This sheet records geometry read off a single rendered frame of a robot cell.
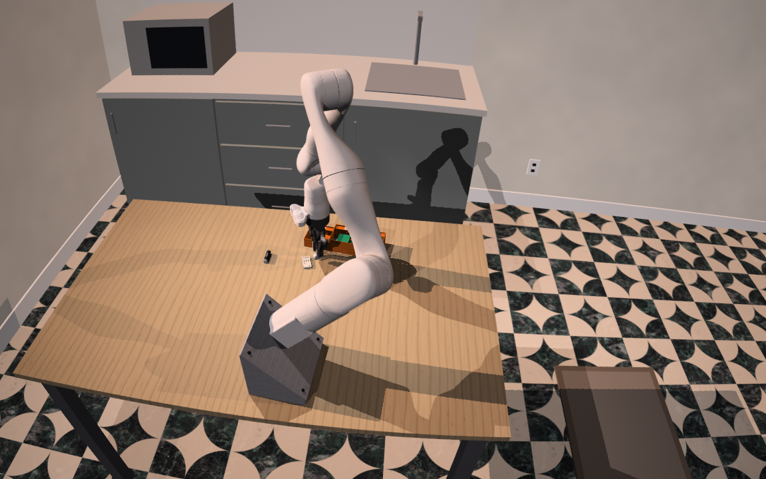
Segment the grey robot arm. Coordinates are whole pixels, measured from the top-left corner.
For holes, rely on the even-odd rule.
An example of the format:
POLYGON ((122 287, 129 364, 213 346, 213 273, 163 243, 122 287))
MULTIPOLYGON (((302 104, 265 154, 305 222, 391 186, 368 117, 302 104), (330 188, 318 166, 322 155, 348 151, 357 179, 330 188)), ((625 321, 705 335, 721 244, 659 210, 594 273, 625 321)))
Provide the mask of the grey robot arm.
POLYGON ((336 134, 352 105, 352 77, 343 68, 306 73, 301 93, 311 126, 296 166, 301 175, 313 177, 305 183, 304 207, 290 204, 290 214, 303 227, 308 219, 327 218, 331 206, 352 237, 356 258, 271 315, 269 334, 288 349, 381 296, 394 280, 364 163, 336 134))

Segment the orange rack of three bins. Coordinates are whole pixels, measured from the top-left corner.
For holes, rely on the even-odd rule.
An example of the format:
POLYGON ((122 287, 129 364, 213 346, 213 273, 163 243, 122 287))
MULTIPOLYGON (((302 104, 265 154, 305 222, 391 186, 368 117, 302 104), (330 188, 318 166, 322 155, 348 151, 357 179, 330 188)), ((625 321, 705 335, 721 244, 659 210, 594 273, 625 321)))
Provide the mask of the orange rack of three bins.
MULTIPOLYGON (((353 243, 332 240, 332 238, 337 238, 338 234, 346 234, 346 236, 349 236, 350 234, 348 230, 346 229, 346 227, 337 224, 335 227, 325 226, 325 230, 326 230, 325 239, 329 239, 329 243, 327 245, 327 251, 334 251, 338 253, 356 255, 354 251, 353 243)), ((381 238, 383 239, 383 242, 385 243, 386 233, 385 232, 380 232, 380 233, 381 233, 381 238)), ((311 241, 309 230, 305 237, 305 246, 313 247, 313 242, 311 241)))

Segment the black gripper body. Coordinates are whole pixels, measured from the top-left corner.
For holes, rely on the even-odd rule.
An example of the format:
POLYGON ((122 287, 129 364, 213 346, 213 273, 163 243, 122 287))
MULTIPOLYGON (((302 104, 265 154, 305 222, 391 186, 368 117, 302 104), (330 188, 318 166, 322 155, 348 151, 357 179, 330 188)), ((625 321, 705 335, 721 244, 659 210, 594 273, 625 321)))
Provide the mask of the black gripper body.
POLYGON ((313 228, 316 232, 316 239, 321 239, 321 232, 323 232, 323 235, 325 235, 324 227, 328 225, 330 222, 330 214, 327 216, 327 218, 323 218, 322 220, 311 220, 308 219, 306 222, 306 225, 313 228))

